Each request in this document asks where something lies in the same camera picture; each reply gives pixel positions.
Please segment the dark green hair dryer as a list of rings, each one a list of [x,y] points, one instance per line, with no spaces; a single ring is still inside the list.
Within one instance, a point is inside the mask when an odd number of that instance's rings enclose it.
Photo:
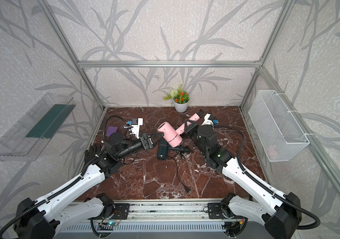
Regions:
[[[188,146],[176,146],[171,147],[166,141],[160,142],[158,145],[157,159],[166,160],[168,158],[169,151],[177,151],[180,153],[193,153]]]

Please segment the pink hair dryer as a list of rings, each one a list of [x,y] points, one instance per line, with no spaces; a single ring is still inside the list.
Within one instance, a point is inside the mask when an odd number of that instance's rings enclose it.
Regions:
[[[163,138],[165,141],[171,146],[171,147],[177,147],[179,146],[183,138],[181,135],[185,133],[186,129],[194,124],[197,123],[197,121],[203,116],[204,111],[200,110],[198,113],[195,113],[190,118],[188,118],[181,126],[179,126],[177,129],[174,129],[170,123],[167,121],[162,123],[158,128],[157,131],[163,133]]]

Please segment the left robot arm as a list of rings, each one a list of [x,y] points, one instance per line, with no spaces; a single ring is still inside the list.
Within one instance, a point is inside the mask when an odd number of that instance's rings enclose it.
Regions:
[[[0,239],[12,227],[19,239],[52,239],[58,233],[86,219],[98,217],[113,210],[113,201],[105,194],[76,205],[66,207],[88,189],[112,176],[124,164],[124,159],[134,153],[155,147],[153,137],[162,133],[139,133],[138,124],[126,124],[135,135],[127,140],[120,132],[103,135],[101,144],[94,144],[84,154],[81,172],[52,192],[36,200],[27,198],[19,203],[16,216],[0,229]]]

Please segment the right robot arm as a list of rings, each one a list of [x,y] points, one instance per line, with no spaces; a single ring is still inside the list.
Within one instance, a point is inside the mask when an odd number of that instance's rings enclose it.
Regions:
[[[184,133],[199,149],[206,164],[233,180],[254,198],[250,201],[235,194],[228,195],[221,206],[226,217],[243,216],[257,222],[274,239],[290,239],[296,230],[311,230],[321,224],[316,215],[301,207],[295,194],[284,194],[243,165],[240,155],[246,138],[234,155],[217,142],[213,126],[199,126],[190,119],[185,121],[184,126]]]

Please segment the white pot artificial flowers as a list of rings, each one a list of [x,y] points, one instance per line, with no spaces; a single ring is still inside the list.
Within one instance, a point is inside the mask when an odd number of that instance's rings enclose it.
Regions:
[[[188,108],[190,95],[184,90],[184,86],[180,84],[176,89],[171,89],[169,93],[166,93],[166,95],[163,97],[163,100],[172,100],[176,111],[179,113],[184,113]]]

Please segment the purple pink spatula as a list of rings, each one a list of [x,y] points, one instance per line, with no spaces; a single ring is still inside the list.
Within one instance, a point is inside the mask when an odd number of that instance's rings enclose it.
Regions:
[[[108,126],[106,130],[106,137],[110,137],[113,133],[118,132],[117,126]]]

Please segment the black green work glove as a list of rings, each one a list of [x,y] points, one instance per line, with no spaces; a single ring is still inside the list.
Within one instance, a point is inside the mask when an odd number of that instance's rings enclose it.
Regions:
[[[94,143],[87,149],[84,153],[84,163],[88,163],[92,161],[96,155],[99,155],[101,152],[102,146],[100,144]]]

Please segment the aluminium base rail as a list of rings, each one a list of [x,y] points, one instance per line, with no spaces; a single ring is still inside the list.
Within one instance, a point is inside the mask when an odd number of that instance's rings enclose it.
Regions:
[[[71,219],[80,207],[80,204],[68,207],[59,214],[60,219],[69,220],[58,226],[59,233],[222,232],[225,223],[246,219],[264,225],[262,215],[267,213],[259,203],[238,196],[229,206],[232,216],[223,214],[218,199],[116,201],[115,213],[99,216],[92,223],[90,216]]]

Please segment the horizontal aluminium frame bar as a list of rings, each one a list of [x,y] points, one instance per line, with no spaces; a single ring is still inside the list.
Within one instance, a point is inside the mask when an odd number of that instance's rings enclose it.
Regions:
[[[81,68],[113,68],[113,67],[176,67],[176,68],[257,68],[256,61],[79,61]]]

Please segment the clear plastic wall shelf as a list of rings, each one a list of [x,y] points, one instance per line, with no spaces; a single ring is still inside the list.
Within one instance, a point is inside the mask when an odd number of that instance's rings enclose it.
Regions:
[[[0,161],[35,161],[75,107],[71,96],[46,93],[0,138]]]

